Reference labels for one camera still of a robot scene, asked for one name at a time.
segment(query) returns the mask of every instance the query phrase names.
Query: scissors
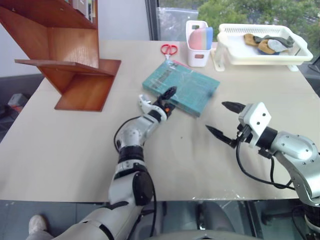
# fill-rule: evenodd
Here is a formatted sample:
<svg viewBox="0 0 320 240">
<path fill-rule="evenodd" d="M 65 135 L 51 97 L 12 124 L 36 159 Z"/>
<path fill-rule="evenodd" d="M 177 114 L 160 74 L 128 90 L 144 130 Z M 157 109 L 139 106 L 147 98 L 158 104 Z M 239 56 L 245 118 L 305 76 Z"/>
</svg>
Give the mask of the scissors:
<svg viewBox="0 0 320 240">
<path fill-rule="evenodd" d="M 178 47 L 171 44 L 163 44 L 161 46 L 161 53 L 165 55 L 165 59 L 168 60 L 170 56 L 175 55 L 178 52 Z"/>
</svg>

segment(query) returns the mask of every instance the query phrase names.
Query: table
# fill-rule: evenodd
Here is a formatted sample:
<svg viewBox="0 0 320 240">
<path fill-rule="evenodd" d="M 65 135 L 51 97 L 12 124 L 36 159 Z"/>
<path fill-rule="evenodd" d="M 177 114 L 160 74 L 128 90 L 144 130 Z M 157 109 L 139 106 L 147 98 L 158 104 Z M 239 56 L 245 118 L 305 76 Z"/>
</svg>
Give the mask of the table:
<svg viewBox="0 0 320 240">
<path fill-rule="evenodd" d="M 100 42 L 100 57 L 122 60 L 102 112 L 54 107 L 60 94 L 45 79 L 0 144 L 0 199 L 51 202 L 105 202 L 118 161 L 113 136 L 122 122 L 142 112 L 142 82 L 164 61 L 161 41 Z M 187 63 L 185 42 L 173 60 Z M 146 142 L 144 157 L 159 201 L 296 198 L 245 176 L 235 150 L 216 139 L 211 125 L 235 137 L 238 115 L 223 101 L 264 102 L 270 127 L 308 136 L 320 146 L 320 101 L 300 72 L 286 66 L 226 66 L 212 59 L 197 71 L 221 82 L 199 118 L 177 109 Z M 269 180 L 270 160 L 243 144 L 249 173 Z M 274 179 L 289 180 L 276 161 Z"/>
</svg>

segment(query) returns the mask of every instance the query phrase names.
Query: shoe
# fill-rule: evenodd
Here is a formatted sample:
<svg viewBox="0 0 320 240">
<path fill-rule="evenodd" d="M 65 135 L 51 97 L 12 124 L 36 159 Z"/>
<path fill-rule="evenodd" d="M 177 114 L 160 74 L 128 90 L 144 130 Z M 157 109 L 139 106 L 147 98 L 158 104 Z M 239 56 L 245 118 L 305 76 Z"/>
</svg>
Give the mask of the shoe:
<svg viewBox="0 0 320 240">
<path fill-rule="evenodd" d="M 29 235 L 37 231 L 46 231 L 46 220 L 41 215 L 34 215 L 29 221 Z"/>
</svg>

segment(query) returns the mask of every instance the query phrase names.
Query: plastic basket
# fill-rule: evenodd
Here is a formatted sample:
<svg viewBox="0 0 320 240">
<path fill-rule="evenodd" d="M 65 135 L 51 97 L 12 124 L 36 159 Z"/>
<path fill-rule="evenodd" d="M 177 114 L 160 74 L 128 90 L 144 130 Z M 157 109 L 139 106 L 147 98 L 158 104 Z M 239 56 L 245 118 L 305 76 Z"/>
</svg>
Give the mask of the plastic basket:
<svg viewBox="0 0 320 240">
<path fill-rule="evenodd" d="M 188 46 L 188 65 L 190 67 L 204 67 L 207 64 L 211 49 L 195 50 L 189 46 L 189 37 L 195 29 L 207 28 L 205 21 L 189 20 L 185 24 L 185 37 Z"/>
<path fill-rule="evenodd" d="M 286 26 L 224 23 L 219 26 L 219 31 L 218 45 L 211 52 L 214 67 L 219 72 L 225 70 L 225 56 L 233 65 L 287 65 L 293 72 L 298 71 L 297 65 L 313 58 L 307 42 Z M 291 36 L 294 44 L 280 55 L 261 55 L 257 47 L 245 44 L 244 34 L 261 38 L 265 35 L 285 39 Z"/>
</svg>

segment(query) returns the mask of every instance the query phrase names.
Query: wooden stand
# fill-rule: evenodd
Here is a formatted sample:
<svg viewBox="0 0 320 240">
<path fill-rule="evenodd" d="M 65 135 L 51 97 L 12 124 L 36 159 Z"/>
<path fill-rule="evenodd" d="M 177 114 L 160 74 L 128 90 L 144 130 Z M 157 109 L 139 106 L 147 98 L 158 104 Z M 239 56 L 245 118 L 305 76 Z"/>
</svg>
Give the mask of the wooden stand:
<svg viewBox="0 0 320 240">
<path fill-rule="evenodd" d="M 90 22 L 65 0 L 1 0 L 0 23 L 61 93 L 55 109 L 101 111 L 120 60 L 100 59 L 98 0 Z"/>
</svg>

